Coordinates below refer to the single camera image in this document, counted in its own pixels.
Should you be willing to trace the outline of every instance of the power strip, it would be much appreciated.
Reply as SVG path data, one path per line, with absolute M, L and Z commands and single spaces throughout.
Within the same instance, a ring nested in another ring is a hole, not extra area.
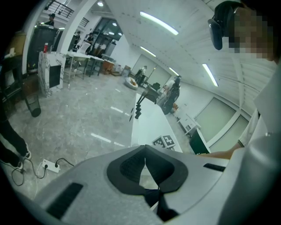
M 48 170 L 53 171 L 55 173 L 58 173 L 61 170 L 60 165 L 58 165 L 58 167 L 55 167 L 54 163 L 52 163 L 46 159 L 43 159 L 42 166 L 45 168 L 45 165 L 48 165 L 48 167 L 47 167 Z

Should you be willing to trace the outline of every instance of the window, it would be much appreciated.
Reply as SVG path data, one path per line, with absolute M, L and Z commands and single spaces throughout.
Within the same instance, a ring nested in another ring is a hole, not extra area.
M 240 138 L 248 125 L 242 116 L 239 116 L 232 127 L 215 144 L 210 147 L 211 152 L 227 151 L 231 149 Z
M 119 40 L 123 35 L 121 28 L 114 19 L 102 18 L 99 24 L 96 26 L 94 33 L 100 33 L 106 37 L 114 40 Z
M 213 98 L 196 118 L 205 141 L 210 141 L 234 114 L 235 111 L 232 108 L 217 98 Z

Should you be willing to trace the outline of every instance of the ceiling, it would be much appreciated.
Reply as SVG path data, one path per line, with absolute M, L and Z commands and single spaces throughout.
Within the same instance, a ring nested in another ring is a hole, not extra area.
M 106 0 L 126 39 L 143 46 L 157 57 L 139 51 L 169 72 L 173 68 L 182 81 L 209 90 L 252 114 L 253 99 L 269 81 L 275 63 L 248 54 L 235 54 L 227 40 L 222 50 L 214 48 L 207 20 L 223 0 Z M 140 11 L 166 22 L 179 34 L 140 16 Z M 218 87 L 202 67 L 206 63 Z

